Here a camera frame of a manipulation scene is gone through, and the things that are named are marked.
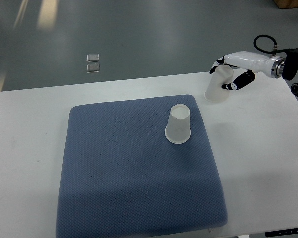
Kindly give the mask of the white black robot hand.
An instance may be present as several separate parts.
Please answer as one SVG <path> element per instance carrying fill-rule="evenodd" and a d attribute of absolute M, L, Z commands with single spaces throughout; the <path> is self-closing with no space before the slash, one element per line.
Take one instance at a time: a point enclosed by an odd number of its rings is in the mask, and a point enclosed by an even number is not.
<path fill-rule="evenodd" d="M 283 67 L 282 64 L 284 61 L 284 58 L 279 56 L 268 57 L 258 53 L 239 51 L 217 59 L 213 63 L 209 73 L 214 73 L 216 68 L 222 65 L 245 69 L 246 72 L 238 76 L 234 81 L 221 85 L 222 89 L 236 91 L 253 82 L 255 80 L 255 74 L 259 72 L 269 78 L 281 77 L 279 69 Z"/>

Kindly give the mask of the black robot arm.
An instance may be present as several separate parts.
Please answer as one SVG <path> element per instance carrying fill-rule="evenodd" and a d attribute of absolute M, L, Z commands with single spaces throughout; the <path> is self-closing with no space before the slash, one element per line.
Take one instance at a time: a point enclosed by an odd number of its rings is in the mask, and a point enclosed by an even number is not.
<path fill-rule="evenodd" d="M 278 59 L 271 70 L 273 76 L 282 77 L 284 80 L 291 81 L 298 71 L 298 48 L 277 50 L 273 49 L 272 56 L 277 53 L 285 53 L 285 58 Z M 291 93 L 298 98 L 298 83 L 291 85 Z"/>

